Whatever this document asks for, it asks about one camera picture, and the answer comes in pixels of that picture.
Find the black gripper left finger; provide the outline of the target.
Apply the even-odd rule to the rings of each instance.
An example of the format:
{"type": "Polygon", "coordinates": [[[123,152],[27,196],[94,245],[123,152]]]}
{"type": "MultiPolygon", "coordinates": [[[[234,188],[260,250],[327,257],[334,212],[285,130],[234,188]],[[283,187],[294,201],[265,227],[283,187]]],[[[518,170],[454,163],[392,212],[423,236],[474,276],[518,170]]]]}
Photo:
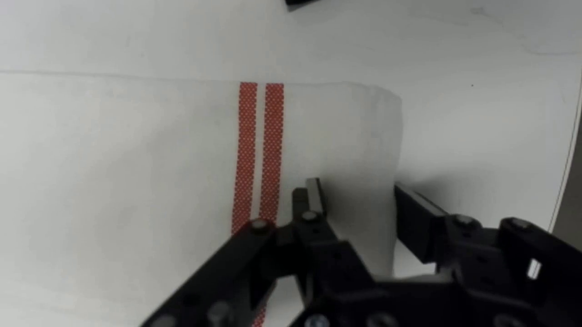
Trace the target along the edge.
{"type": "Polygon", "coordinates": [[[303,187],[292,190],[292,230],[300,248],[296,281],[303,301],[374,286],[352,245],[331,228],[318,177],[307,177],[303,187]]]}

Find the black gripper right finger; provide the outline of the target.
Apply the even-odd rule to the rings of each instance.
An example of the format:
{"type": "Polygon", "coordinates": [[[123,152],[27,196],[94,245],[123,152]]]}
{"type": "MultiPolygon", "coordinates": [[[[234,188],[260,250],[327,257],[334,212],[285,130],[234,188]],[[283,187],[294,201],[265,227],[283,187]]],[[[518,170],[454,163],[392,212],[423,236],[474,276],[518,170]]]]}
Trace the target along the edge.
{"type": "Polygon", "coordinates": [[[462,232],[482,227],[474,217],[451,214],[400,181],[394,183],[392,190],[396,236],[422,263],[436,263],[443,256],[447,225],[458,227],[462,232]]]}

